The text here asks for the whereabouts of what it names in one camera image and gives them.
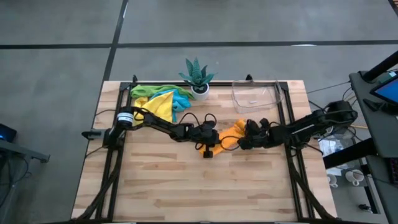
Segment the potted plant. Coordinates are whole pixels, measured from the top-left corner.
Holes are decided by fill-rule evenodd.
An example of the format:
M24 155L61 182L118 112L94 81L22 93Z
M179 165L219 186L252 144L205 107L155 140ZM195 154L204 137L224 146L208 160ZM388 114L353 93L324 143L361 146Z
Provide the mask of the potted plant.
M209 95L209 82L213 79L215 74L206 74L206 66L200 69L198 59L195 58L193 64L187 58L185 59L189 76L184 75L182 72L179 75L184 79L188 85L191 86L193 97L196 100L205 100Z

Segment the transparent bin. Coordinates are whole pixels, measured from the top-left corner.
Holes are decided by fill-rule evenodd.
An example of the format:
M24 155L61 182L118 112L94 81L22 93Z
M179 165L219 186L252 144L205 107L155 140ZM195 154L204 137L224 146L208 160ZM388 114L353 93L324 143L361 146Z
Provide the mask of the transparent bin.
M279 82L233 81L232 101L236 112L250 113L274 108L284 99Z

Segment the succulent plant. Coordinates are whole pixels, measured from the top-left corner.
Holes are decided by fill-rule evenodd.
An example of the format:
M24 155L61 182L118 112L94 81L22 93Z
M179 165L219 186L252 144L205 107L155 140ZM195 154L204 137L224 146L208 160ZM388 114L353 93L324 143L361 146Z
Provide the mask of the succulent plant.
M213 79L215 74L206 74L207 65L200 70L199 61L197 58L195 58L193 64L186 58L185 63L187 64L189 76L184 75L182 72L180 72L179 75L184 79L185 83L193 87L193 90L203 91L206 84Z

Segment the blue cloth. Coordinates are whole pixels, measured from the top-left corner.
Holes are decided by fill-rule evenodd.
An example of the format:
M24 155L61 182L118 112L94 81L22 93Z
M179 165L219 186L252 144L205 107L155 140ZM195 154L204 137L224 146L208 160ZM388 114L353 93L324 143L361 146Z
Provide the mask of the blue cloth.
M149 100L155 98L156 96L163 95L165 93L173 92L173 104L172 104L172 114L173 114L173 122L177 122L177 116L175 115L176 112L182 112L185 109L191 107L191 103L186 95L180 95L178 90L165 90L162 92L158 92L153 95Z

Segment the green cloth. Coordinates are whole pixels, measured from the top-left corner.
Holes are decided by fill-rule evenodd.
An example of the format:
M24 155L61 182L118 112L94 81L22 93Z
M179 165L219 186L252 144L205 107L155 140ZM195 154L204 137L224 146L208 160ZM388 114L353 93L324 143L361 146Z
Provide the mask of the green cloth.
M139 98L142 96L150 97L160 91L165 91L165 90L178 90L178 93L180 95L187 95L191 100L194 99L192 94L188 90L175 85L162 85L162 86L137 85L131 90L131 97L133 98Z

